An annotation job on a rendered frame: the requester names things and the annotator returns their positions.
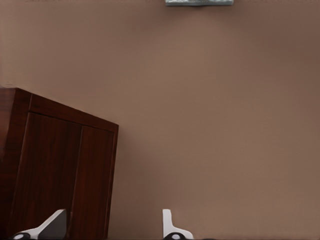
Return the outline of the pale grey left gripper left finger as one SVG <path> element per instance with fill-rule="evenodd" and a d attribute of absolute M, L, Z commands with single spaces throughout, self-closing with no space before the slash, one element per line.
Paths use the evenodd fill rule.
<path fill-rule="evenodd" d="M 59 209 L 36 228 L 23 230 L 9 240 L 63 240 L 67 232 L 67 210 Z"/>

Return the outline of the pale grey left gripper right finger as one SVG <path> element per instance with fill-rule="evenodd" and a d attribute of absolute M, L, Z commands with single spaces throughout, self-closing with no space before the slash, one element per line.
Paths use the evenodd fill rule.
<path fill-rule="evenodd" d="M 174 226 L 170 209 L 162 210 L 163 240 L 193 240 L 193 234 L 185 229 Z"/>

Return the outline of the silver frame post foot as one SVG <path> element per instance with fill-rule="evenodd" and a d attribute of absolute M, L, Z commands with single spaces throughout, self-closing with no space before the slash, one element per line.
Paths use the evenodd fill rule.
<path fill-rule="evenodd" d="M 165 0 L 166 6 L 231 6 L 234 0 Z"/>

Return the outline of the dark brown wooden cabinet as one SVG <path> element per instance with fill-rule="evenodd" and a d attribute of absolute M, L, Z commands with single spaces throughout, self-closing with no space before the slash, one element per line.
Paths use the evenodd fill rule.
<path fill-rule="evenodd" d="M 0 87 L 0 240 L 66 210 L 66 240 L 108 238 L 119 126 Z"/>

